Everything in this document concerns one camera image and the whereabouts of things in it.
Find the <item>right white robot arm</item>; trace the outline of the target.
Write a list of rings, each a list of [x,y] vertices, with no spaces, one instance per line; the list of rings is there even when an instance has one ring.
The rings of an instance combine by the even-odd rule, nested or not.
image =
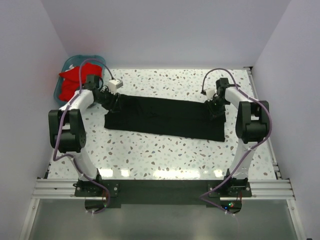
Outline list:
[[[215,84],[216,89],[202,90],[201,93],[207,98],[205,104],[213,118],[222,116],[226,105],[233,105],[237,109],[235,133],[238,145],[224,180],[201,197],[221,193],[237,197],[249,184],[249,168],[255,150],[270,137],[272,120],[269,103],[250,97],[238,84],[229,83],[227,78],[220,78]]]

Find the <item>black t shirt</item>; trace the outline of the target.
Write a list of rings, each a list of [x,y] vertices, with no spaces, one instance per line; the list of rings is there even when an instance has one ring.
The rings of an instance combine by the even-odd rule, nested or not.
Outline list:
[[[213,117],[206,102],[120,95],[104,116],[109,130],[225,141],[226,117]]]

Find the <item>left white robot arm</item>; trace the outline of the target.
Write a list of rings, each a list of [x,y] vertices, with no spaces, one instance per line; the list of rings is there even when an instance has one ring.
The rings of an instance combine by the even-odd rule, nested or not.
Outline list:
[[[92,163],[86,147],[87,134],[83,123],[83,112],[97,103],[113,111],[119,100],[118,89],[123,86],[120,79],[110,79],[103,84],[98,75],[90,74],[81,82],[71,100],[58,110],[48,113],[50,144],[54,149],[53,161],[68,158],[78,174],[74,185],[77,197],[110,197],[103,184],[99,170]]]

